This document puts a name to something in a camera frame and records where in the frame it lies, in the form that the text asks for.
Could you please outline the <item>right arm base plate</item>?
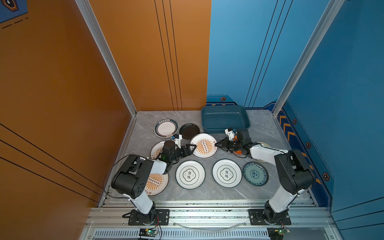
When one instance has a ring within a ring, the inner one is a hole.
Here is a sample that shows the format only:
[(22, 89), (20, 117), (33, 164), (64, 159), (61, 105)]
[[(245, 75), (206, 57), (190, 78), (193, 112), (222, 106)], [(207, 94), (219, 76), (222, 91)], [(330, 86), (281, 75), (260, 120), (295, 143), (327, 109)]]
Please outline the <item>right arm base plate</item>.
[(270, 209), (250, 209), (248, 210), (250, 223), (253, 226), (257, 225), (285, 225), (292, 224), (289, 216), (289, 210), (281, 213), (275, 213)]

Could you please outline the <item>small black plate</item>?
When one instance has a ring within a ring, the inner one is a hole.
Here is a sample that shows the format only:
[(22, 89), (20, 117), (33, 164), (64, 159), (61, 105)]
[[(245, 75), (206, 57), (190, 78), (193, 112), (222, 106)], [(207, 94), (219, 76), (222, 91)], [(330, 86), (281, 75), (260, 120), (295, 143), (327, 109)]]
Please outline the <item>small black plate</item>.
[(200, 134), (200, 128), (196, 124), (184, 124), (180, 128), (180, 135), (182, 135), (185, 140), (191, 140), (198, 134)]

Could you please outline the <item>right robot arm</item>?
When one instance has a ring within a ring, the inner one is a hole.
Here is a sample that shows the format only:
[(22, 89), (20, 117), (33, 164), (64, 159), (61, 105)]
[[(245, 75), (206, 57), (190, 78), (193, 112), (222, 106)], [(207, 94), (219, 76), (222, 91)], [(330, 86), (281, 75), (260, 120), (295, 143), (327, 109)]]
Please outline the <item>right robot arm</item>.
[(289, 205), (316, 182), (310, 165), (297, 149), (278, 150), (253, 142), (247, 129), (226, 129), (226, 137), (215, 144), (219, 149), (237, 153), (276, 167), (280, 186), (273, 197), (265, 203), (264, 221), (268, 225), (280, 224), (288, 215)]

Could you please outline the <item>white plate dark rim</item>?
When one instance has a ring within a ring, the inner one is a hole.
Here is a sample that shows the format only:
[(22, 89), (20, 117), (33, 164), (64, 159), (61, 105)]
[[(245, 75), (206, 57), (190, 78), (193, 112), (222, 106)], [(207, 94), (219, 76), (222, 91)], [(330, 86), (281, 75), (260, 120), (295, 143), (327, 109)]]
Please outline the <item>white plate dark rim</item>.
[(170, 138), (177, 133), (179, 125), (175, 120), (163, 119), (154, 126), (154, 133), (160, 138)]

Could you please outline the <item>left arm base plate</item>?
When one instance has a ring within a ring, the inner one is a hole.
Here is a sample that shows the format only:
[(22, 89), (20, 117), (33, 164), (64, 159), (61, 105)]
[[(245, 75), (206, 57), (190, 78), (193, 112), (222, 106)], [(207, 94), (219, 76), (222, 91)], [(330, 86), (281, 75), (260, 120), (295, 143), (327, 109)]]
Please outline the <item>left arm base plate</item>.
[(132, 210), (129, 215), (129, 226), (167, 226), (170, 220), (169, 209), (153, 209), (148, 214), (142, 214), (137, 210)]

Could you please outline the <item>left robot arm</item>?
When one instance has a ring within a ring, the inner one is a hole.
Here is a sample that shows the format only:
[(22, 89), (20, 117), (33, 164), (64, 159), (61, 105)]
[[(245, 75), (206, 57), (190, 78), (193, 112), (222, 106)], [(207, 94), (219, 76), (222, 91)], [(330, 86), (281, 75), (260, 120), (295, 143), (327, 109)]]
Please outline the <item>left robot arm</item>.
[(194, 153), (197, 145), (186, 144), (178, 147), (173, 141), (165, 141), (155, 159), (130, 154), (115, 173), (111, 187), (127, 198), (135, 207), (128, 216), (140, 223), (151, 224), (156, 217), (156, 204), (145, 191), (152, 174), (167, 174), (179, 160)]

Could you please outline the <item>cream plate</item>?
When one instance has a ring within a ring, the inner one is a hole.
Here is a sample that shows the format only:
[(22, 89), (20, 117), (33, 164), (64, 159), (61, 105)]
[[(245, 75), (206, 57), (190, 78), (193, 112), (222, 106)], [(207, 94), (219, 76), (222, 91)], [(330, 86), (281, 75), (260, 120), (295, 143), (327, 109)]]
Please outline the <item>cream plate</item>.
[(264, 146), (264, 147), (267, 147), (267, 148), (270, 148), (271, 146), (270, 145), (268, 145), (268, 144), (266, 144), (266, 143), (264, 143), (264, 142), (257, 142), (258, 144), (260, 144), (260, 145), (262, 145), (262, 146)]

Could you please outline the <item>orange plastic plate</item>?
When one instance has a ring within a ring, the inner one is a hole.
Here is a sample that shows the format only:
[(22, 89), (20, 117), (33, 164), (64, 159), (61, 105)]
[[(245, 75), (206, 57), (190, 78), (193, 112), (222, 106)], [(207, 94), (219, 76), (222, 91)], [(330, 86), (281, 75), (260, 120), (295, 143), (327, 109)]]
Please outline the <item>orange plastic plate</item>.
[(238, 157), (244, 157), (241, 151), (234, 151), (233, 153)]

